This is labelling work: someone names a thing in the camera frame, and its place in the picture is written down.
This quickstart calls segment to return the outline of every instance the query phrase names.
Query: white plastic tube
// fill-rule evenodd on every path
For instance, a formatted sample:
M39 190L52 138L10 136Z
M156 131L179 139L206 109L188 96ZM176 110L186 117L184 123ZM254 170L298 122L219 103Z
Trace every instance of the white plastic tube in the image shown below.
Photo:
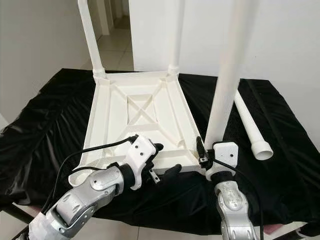
M234 0L227 43L215 88L204 147L222 141L240 81L240 66L251 36L258 0Z
M169 75L178 75L179 74L179 58L180 58L180 49L181 49L181 37L182 37L182 28L184 23L184 14L185 14L185 0L175 0L172 1L172 4L176 4L174 16L172 19L172 38L170 42L172 43L172 50L170 56L170 62L168 67Z
M238 109L245 131L251 142L251 150L253 155L258 160L267 160L274 154L268 142L264 140L259 128L257 127L254 119L252 118L244 100L240 93L236 91L234 103Z
M93 76L105 77L106 72L101 63L94 27L92 25L90 17L88 0L78 0L78 7L80 11L86 43L88 45L89 54L92 62Z

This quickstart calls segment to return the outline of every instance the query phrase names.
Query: black tablecloth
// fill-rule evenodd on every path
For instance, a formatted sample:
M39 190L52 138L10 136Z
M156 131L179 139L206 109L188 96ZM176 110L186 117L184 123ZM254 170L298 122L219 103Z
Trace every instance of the black tablecloth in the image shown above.
M179 82L202 138L206 135L216 77L180 74ZM95 91L92 72L62 69L0 134L0 204L42 205L61 162L83 147ZM242 79L239 92L274 156L258 161L235 106L224 140L239 146L237 168L262 199L265 224L320 220L320 158L284 98L267 80ZM80 156L66 166L78 165ZM235 176L259 223L251 189ZM70 186L61 185L61 194ZM117 196L95 216L131 225L195 234L219 234L213 186L197 172Z

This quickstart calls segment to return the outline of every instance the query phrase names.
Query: white cylindrical leg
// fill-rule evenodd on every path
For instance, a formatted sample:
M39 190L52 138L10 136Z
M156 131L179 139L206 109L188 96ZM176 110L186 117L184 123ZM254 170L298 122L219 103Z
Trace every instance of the white cylindrical leg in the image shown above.
M92 62L93 76L105 77L106 72L101 63L94 27L92 26L92 21L90 17L88 0L78 0L78 7L80 11L86 43L88 45L89 54Z
M261 135L259 128L238 91L236 91L234 103L238 109L245 131L250 139L251 150L254 157L258 160L267 160L271 158L274 152L272 151L269 143L267 143Z
M181 49L181 37L182 37L182 28L184 23L184 14L185 14L185 0L174 0L172 4L175 6L175 16L176 21L172 21L172 38L170 42L172 43L170 62L168 67L169 75L178 75L179 74L179 58L180 58L180 49Z
M223 140L229 115L239 85L240 66L244 59L255 19L258 0L234 0L227 43L215 88L204 147Z

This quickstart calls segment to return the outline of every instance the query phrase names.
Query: black cloth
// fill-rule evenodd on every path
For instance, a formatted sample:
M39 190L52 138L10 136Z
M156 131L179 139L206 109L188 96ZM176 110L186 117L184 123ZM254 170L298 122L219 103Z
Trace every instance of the black cloth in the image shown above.
M206 135L217 78L180 74L179 83L202 138ZM29 101L0 134L0 205L42 205L60 164L83 147L95 91L92 72L62 69ZM237 168L257 188L265 224L320 220L320 158L284 98L267 80L242 79L244 102L274 155L256 160L235 106L224 140L239 146ZM66 166L78 165L80 156ZM257 201L236 174L250 203L249 216L259 224ZM66 181L61 194L70 188ZM128 190L95 216L130 225L209 235L220 233L214 186L197 172L179 173L155 186Z

